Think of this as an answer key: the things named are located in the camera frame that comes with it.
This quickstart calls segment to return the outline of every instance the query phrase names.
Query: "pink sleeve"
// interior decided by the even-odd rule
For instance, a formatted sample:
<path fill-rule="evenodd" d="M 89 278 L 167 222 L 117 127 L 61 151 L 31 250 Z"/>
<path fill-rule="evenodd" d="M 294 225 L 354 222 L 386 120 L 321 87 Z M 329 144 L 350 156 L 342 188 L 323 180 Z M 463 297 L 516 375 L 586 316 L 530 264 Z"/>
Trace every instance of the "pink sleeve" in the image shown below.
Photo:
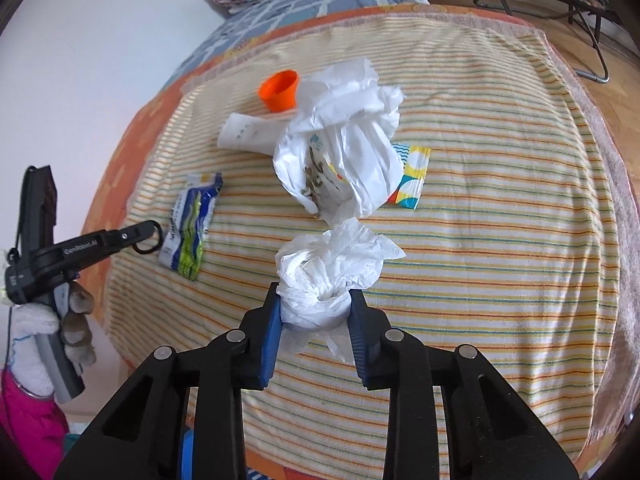
<path fill-rule="evenodd" d="M 2 372 L 0 422 L 27 464 L 51 480 L 63 456 L 63 439 L 69 428 L 62 410 L 52 399 L 40 400 L 22 391 L 9 371 Z"/>

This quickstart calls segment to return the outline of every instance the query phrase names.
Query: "orange cup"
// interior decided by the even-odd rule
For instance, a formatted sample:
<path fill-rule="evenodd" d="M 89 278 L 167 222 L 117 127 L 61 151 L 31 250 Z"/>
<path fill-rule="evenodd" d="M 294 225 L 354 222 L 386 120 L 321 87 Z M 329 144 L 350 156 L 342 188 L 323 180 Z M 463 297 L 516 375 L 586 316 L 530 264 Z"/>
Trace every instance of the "orange cup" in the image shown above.
<path fill-rule="evenodd" d="M 258 89 L 258 97 L 271 112 L 283 112 L 296 107 L 296 88 L 300 77 L 295 70 L 272 75 Z"/>

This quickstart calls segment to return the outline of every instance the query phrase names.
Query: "crumpled plastic bag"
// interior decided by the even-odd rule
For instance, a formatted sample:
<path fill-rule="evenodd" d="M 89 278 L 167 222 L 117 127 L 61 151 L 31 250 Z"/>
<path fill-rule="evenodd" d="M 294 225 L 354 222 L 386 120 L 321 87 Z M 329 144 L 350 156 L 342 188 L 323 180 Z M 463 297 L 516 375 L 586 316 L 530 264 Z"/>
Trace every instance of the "crumpled plastic bag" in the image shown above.
<path fill-rule="evenodd" d="M 284 188 L 329 227 L 366 218 L 402 179 L 402 160 L 389 139 L 404 96 L 378 86 L 369 59 L 357 58 L 304 76 L 290 120 L 231 114 L 218 147 L 273 155 Z"/>
<path fill-rule="evenodd" d="M 312 336 L 353 362 L 346 319 L 350 288 L 364 290 L 380 277 L 384 260 L 404 257 L 389 238 L 350 218 L 321 235 L 300 235 L 276 254 L 280 277 L 282 351 L 302 352 Z"/>

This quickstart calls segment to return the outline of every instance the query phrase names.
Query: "striped tablecloth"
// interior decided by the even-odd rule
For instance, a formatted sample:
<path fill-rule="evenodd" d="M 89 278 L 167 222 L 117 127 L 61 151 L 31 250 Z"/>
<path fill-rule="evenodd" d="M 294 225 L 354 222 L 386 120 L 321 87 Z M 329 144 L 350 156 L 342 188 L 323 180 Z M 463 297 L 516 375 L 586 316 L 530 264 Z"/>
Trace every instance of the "striped tablecloth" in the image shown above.
<path fill-rule="evenodd" d="M 190 282 L 154 256 L 114 256 L 104 300 L 112 341 L 133 364 L 161 344 L 206 344 L 262 303 L 285 241 L 326 228 L 282 189 L 268 157 L 219 150 L 216 138 L 233 111 L 265 114 L 255 89 L 271 73 L 355 56 L 406 94 L 394 141 L 432 149 L 417 210 L 385 206 L 365 220 L 407 254 L 385 264 L 368 303 L 431 346 L 478 346 L 577 456 L 616 320 L 618 238 L 596 143 L 537 34 L 374 16 L 289 34 L 201 74 L 162 131 L 126 222 L 166 226 L 187 175 L 221 171 L 202 269 Z M 244 394 L 246 442 L 322 478 L 379 478 L 386 411 L 385 392 L 366 392 L 352 367 L 312 343 L 278 359 L 267 390 Z"/>

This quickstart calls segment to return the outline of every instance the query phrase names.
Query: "hand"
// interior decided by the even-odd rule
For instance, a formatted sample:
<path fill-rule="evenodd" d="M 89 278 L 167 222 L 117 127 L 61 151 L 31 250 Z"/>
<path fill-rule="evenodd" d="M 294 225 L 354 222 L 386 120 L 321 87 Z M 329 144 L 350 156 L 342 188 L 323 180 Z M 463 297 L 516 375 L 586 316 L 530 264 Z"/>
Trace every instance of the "hand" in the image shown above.
<path fill-rule="evenodd" d="M 2 305 L 0 309 L 8 311 Z M 62 326 L 58 316 L 46 305 L 28 303 L 14 306 L 10 334 L 6 320 L 0 326 L 0 362 L 4 363 L 6 338 L 9 338 L 8 367 L 15 381 L 33 396 L 50 397 L 53 384 L 40 359 L 33 335 L 53 334 L 60 330 L 69 360 L 83 367 L 91 366 L 95 363 L 95 351 L 86 314 L 93 309 L 94 298 L 76 282 L 69 284 L 69 312 L 62 320 Z"/>

